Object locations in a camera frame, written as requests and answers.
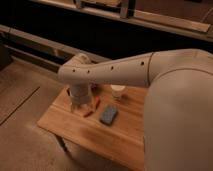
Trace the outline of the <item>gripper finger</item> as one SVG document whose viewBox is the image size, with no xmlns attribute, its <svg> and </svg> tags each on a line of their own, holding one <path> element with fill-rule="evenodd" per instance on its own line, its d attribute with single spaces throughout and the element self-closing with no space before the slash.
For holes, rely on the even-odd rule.
<svg viewBox="0 0 213 171">
<path fill-rule="evenodd" d="M 70 104 L 70 111 L 73 112 L 75 110 L 75 104 L 71 103 Z"/>
<path fill-rule="evenodd" d="M 90 109 L 90 110 L 93 110 L 93 104 L 87 104 L 87 107 Z"/>
</svg>

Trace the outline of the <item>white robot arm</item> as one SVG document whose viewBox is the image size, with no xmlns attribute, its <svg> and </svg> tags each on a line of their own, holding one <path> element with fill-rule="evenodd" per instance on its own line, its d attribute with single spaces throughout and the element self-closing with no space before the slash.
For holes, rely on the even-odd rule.
<svg viewBox="0 0 213 171">
<path fill-rule="evenodd" d="M 145 171 L 213 171 L 212 53 L 179 49 L 98 64 L 80 53 L 58 76 L 76 104 L 91 101 L 91 83 L 146 87 Z"/>
</svg>

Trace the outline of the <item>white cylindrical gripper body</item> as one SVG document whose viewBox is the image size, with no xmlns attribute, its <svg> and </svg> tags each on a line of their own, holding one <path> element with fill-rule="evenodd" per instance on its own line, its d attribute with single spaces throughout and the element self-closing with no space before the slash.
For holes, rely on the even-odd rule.
<svg viewBox="0 0 213 171">
<path fill-rule="evenodd" d="M 76 105 L 87 104 L 91 101 L 91 88 L 88 84 L 71 85 L 70 88 L 71 101 Z"/>
</svg>

